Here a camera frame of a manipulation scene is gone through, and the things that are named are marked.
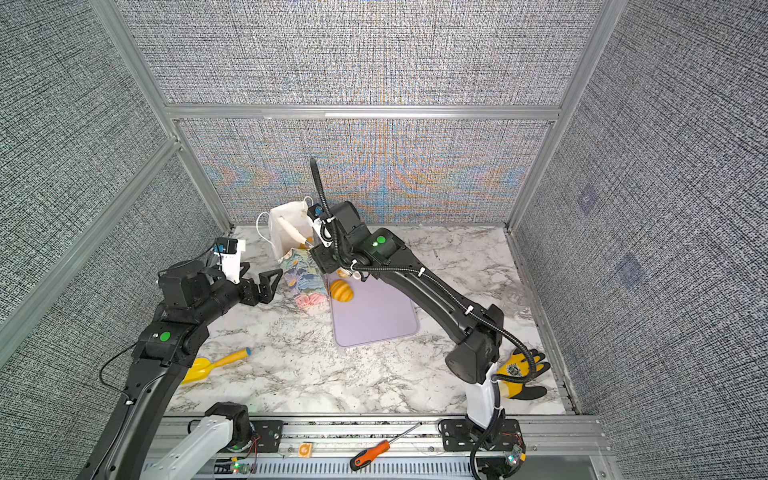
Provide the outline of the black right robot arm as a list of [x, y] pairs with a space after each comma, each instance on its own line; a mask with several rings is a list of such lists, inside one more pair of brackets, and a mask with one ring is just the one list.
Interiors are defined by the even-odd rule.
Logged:
[[485, 446], [500, 435], [505, 413], [501, 407], [496, 364], [508, 341], [529, 364], [528, 373], [511, 383], [534, 379], [535, 359], [525, 344], [504, 327], [504, 313], [484, 307], [460, 294], [421, 262], [406, 243], [387, 228], [372, 231], [349, 201], [330, 205], [315, 158], [309, 160], [319, 203], [310, 208], [315, 221], [315, 245], [310, 254], [324, 274], [343, 269], [374, 278], [406, 295], [425, 311], [455, 343], [447, 354], [448, 369], [466, 387], [467, 419]]

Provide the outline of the small striped croissant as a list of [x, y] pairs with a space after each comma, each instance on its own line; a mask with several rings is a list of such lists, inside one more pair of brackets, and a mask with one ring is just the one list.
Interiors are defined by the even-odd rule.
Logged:
[[347, 303], [354, 299], [354, 290], [351, 285], [342, 279], [333, 281], [329, 287], [330, 296], [337, 302]]

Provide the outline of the floral paper gift bag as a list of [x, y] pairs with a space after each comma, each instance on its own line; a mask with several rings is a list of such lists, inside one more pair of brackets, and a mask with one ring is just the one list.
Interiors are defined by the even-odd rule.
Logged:
[[328, 306], [328, 293], [323, 275], [312, 259], [310, 249], [305, 249], [292, 240], [277, 223], [277, 218], [283, 216], [311, 240], [314, 246], [314, 231], [307, 216], [311, 200], [310, 196], [305, 196], [303, 200], [291, 201], [269, 211], [260, 212], [256, 223], [260, 226], [263, 221], [266, 222], [267, 235], [257, 229], [258, 235], [271, 245], [273, 255], [283, 270], [288, 292], [296, 306], [309, 313], [318, 313]]

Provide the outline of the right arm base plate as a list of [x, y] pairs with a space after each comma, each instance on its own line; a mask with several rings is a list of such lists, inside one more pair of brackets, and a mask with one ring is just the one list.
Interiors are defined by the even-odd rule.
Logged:
[[[470, 452], [484, 433], [483, 429], [466, 418], [442, 419], [437, 428], [443, 449], [447, 452]], [[512, 452], [516, 447], [523, 453], [527, 450], [519, 422], [506, 417], [485, 439], [480, 449]]]

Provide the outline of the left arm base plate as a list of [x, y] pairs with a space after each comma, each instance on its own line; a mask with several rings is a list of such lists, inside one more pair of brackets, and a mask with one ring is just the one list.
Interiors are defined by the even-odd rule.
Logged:
[[282, 420], [251, 420], [250, 433], [242, 453], [277, 453], [283, 437], [285, 423]]

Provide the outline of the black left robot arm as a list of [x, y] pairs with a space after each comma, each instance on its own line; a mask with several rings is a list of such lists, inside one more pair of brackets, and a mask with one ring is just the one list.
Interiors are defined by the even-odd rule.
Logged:
[[250, 264], [235, 268], [238, 281], [204, 262], [181, 262], [160, 274], [163, 300], [134, 346], [121, 395], [80, 479], [137, 479], [177, 388], [209, 338], [209, 325], [238, 304], [270, 303], [281, 269], [247, 278]]

